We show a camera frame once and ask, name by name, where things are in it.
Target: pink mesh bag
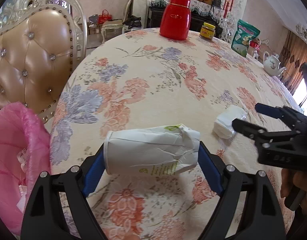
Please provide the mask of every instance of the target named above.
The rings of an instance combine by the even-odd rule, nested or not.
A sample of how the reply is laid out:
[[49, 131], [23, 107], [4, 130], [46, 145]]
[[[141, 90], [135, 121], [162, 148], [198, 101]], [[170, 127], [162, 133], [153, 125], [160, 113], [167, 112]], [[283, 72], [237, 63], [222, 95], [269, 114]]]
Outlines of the pink mesh bag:
[[16, 235], [40, 172], [50, 172], [49, 142], [31, 109], [18, 102], [0, 110], [0, 217]]

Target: lace tablecloth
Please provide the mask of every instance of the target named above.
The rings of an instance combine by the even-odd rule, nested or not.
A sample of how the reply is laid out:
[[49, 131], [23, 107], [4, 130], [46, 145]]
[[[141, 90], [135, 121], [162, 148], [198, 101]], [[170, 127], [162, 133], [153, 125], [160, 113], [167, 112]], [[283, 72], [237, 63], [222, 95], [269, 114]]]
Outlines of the lace tablecloth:
[[[167, 6], [170, 0], [147, 0], [147, 6]], [[197, 1], [197, 0], [191, 0], [190, 1], [190, 10], [196, 11], [199, 15], [205, 17], [208, 15], [209, 11], [211, 9], [211, 6]], [[219, 11], [221, 11], [218, 8], [215, 9], [215, 14], [217, 14]]]
[[[189, 32], [185, 41], [159, 35], [159, 29], [129, 32], [107, 41], [78, 66], [66, 85], [53, 122], [52, 173], [67, 171], [94, 155], [110, 130], [183, 123], [200, 132], [211, 153], [242, 172], [265, 170], [282, 207], [286, 228], [293, 214], [279, 196], [279, 168], [257, 163], [253, 141], [213, 133], [215, 118], [228, 106], [242, 107], [247, 119], [270, 131], [287, 130], [279, 120], [256, 113], [257, 102], [298, 109], [290, 93], [262, 65]], [[77, 234], [65, 195], [71, 231]], [[199, 165], [179, 176], [129, 177], [106, 173], [87, 199], [109, 240], [196, 240], [219, 200]], [[229, 235], [237, 229], [241, 199]]]

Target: red thermos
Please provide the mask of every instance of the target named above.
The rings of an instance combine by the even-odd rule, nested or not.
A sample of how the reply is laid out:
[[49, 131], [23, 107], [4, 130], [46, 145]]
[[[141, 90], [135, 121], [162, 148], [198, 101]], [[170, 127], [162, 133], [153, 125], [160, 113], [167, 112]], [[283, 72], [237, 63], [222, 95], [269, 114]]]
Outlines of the red thermos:
[[191, 11], [190, 0], [170, 0], [160, 24], [160, 34], [173, 40], [185, 40], [188, 36]]

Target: hand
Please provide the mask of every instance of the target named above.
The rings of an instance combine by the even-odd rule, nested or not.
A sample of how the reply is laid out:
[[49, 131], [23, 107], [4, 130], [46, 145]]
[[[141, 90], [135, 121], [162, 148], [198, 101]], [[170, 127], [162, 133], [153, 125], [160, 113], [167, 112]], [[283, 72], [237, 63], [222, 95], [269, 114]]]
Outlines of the hand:
[[288, 169], [282, 169], [281, 176], [282, 184], [280, 196], [282, 198], [287, 197], [293, 185], [304, 190], [306, 195], [304, 196], [300, 206], [302, 208], [302, 213], [307, 215], [307, 171], [292, 171]]

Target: dark wooden cabinet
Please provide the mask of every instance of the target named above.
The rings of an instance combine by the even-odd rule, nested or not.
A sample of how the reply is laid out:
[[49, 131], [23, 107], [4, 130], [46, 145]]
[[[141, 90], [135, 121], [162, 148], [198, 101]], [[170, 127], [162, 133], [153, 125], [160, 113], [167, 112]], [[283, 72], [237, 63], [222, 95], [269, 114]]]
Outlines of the dark wooden cabinet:
[[[147, 18], [147, 28], [159, 28], [162, 15], [165, 8], [161, 7], [149, 7], [148, 18]], [[200, 32], [201, 26], [204, 22], [211, 23], [216, 26], [215, 29], [215, 37], [218, 38], [222, 33], [222, 28], [218, 26], [218, 24], [210, 19], [210, 17], [202, 17], [195, 12], [191, 12], [191, 22], [189, 30]]]

